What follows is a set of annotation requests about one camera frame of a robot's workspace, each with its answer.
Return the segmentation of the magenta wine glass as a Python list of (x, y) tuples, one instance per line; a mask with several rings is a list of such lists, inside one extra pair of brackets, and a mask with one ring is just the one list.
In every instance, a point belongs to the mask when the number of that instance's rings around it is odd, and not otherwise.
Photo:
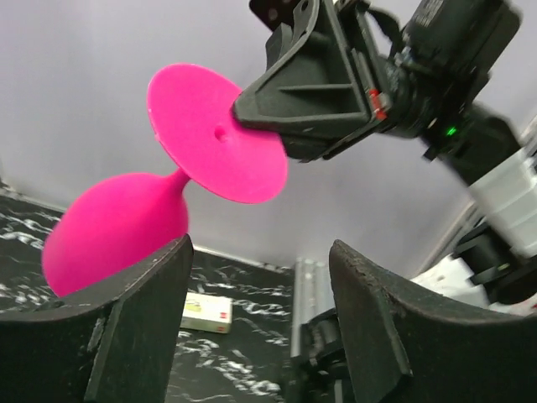
[(105, 280), (183, 237), (189, 182), (244, 204), (267, 202), (284, 189), (288, 161), (282, 141), (276, 133), (237, 123), (232, 104), (240, 92), (199, 65), (168, 65), (154, 75), (149, 121), (176, 169), (169, 175), (115, 175), (73, 201), (45, 240), (41, 258), (57, 296)]

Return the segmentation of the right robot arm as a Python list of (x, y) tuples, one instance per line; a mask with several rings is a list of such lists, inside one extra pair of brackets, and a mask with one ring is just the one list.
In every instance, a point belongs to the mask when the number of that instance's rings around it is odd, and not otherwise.
[(452, 258), (490, 303), (536, 293), (536, 169), (509, 122), (476, 103), (521, 24), (509, 1), (423, 1), (406, 25), (369, 1), (252, 1), (270, 29), (265, 73), (233, 105), (286, 154), (329, 160), (374, 133), (420, 139), (485, 223)]

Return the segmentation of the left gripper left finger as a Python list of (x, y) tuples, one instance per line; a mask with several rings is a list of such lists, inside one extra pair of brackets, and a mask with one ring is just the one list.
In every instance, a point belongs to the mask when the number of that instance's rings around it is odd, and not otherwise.
[(193, 262), (189, 236), (40, 308), (1, 315), (3, 402), (163, 402)]

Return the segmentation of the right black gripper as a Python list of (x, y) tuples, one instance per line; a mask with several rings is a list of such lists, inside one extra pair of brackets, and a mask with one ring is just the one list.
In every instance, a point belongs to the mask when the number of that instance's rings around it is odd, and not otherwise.
[(394, 103), (367, 16), (399, 42), (395, 18), (367, 1), (300, 1), (293, 28), (265, 44), (266, 71), (233, 104), (244, 128), (278, 133), (295, 160), (328, 160), (388, 121)]

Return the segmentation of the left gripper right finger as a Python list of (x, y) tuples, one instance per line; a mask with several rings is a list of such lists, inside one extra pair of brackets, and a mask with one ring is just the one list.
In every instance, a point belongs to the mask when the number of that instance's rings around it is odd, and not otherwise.
[(339, 240), (329, 270), (356, 401), (535, 401), (535, 317), (446, 298)]

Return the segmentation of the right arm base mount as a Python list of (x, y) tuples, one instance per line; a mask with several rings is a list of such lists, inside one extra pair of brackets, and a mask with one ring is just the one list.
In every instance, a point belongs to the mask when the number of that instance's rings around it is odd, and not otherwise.
[(331, 308), (298, 328), (298, 347), (291, 354), (287, 402), (355, 400), (336, 310)]

